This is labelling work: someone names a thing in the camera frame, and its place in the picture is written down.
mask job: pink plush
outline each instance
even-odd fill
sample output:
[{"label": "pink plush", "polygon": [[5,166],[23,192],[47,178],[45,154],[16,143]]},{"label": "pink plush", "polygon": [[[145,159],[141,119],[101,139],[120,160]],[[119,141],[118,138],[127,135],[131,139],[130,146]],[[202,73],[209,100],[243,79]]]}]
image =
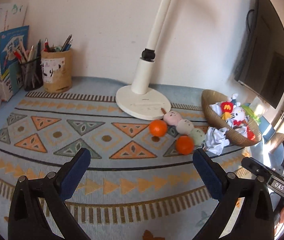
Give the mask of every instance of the pink plush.
[{"label": "pink plush", "polygon": [[163,121],[166,122],[168,125],[177,126],[180,120],[182,120],[182,116],[175,111],[169,111],[163,117]]}]

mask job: stuffed toy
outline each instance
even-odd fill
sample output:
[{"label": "stuffed toy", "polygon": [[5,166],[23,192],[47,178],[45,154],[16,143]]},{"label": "stuffed toy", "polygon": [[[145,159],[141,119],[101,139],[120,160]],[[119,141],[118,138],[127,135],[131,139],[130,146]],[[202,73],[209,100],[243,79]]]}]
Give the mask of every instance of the stuffed toy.
[{"label": "stuffed toy", "polygon": [[241,126],[245,121],[245,111],[242,107],[236,106],[231,113],[231,120],[234,126]]},{"label": "stuffed toy", "polygon": [[231,102],[234,107],[241,105],[240,102],[237,102],[237,101],[236,101],[236,99],[238,98],[238,96],[239,96],[239,94],[234,93],[234,94],[232,94],[232,97],[231,97],[231,98],[228,98],[228,99],[229,99],[228,101]]},{"label": "stuffed toy", "polygon": [[182,116],[175,111],[169,111],[163,117],[163,121],[166,122],[168,125],[177,126],[180,120],[182,120]]},{"label": "stuffed toy", "polygon": [[250,127],[246,121],[243,121],[243,124],[246,126],[247,138],[253,141],[255,139],[255,134],[250,130]]},{"label": "stuffed toy", "polygon": [[190,137],[192,137],[195,146],[200,146],[205,140],[205,133],[200,128],[194,128],[190,133]]},{"label": "stuffed toy", "polygon": [[177,132],[181,135],[189,135],[193,129],[193,123],[187,119],[180,120],[176,127]]},{"label": "stuffed toy", "polygon": [[233,105],[232,102],[222,102],[221,103],[221,110],[222,110],[221,118],[222,118],[222,120],[226,121],[227,119],[231,118],[233,106],[234,105]]}]

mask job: bowl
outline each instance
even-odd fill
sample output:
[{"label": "bowl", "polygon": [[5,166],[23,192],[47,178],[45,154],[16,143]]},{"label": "bowl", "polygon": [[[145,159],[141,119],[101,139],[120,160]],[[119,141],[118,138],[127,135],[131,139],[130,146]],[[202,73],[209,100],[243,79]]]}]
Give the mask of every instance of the bowl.
[{"label": "bowl", "polygon": [[225,121],[223,121],[222,118],[218,116],[210,107],[210,105],[219,102],[225,102],[227,100],[228,100],[227,96],[219,92],[216,92],[214,90],[207,89],[202,92],[202,98],[201,98],[202,109],[204,116],[207,122],[209,123],[209,125],[218,129],[221,129],[223,127],[228,128],[229,130],[226,132],[226,138],[228,138],[230,142],[234,145],[249,147],[260,142],[262,139],[261,131],[259,129],[258,124],[251,117],[249,118],[248,125],[250,130],[255,134],[254,140],[249,140],[248,138],[244,137],[236,130],[234,130]]}]

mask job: screw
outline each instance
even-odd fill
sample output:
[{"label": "screw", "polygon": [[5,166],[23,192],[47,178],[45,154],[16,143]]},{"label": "screw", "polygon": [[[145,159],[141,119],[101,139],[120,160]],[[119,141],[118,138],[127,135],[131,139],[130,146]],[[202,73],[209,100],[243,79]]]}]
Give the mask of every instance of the screw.
[{"label": "screw", "polygon": [[47,176],[49,179],[51,179],[51,178],[54,178],[55,175],[56,175],[56,173],[55,173],[54,171],[51,171],[51,172],[49,172],[46,176]]},{"label": "screw", "polygon": [[235,175],[233,172],[229,172],[229,173],[227,174],[227,177],[228,177],[229,179],[235,179],[236,175]]},{"label": "screw", "polygon": [[26,179],[25,176],[20,176],[20,177],[18,178],[18,181],[19,181],[19,182],[23,182],[25,179]]},{"label": "screw", "polygon": [[258,176],[258,181],[264,182],[264,178],[262,176]]}]

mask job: red plush toy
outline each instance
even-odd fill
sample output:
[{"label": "red plush toy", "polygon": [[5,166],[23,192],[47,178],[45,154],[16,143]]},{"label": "red plush toy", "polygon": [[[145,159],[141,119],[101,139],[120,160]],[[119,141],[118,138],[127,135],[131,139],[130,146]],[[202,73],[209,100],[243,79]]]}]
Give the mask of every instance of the red plush toy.
[{"label": "red plush toy", "polygon": [[221,103],[221,110],[222,110],[222,120],[227,120],[231,118],[231,113],[233,111],[233,103],[232,102],[222,102]]},{"label": "red plush toy", "polygon": [[246,130],[247,134],[248,134],[248,139],[253,141],[255,139],[255,134],[250,130],[249,127],[247,127],[247,130]]}]

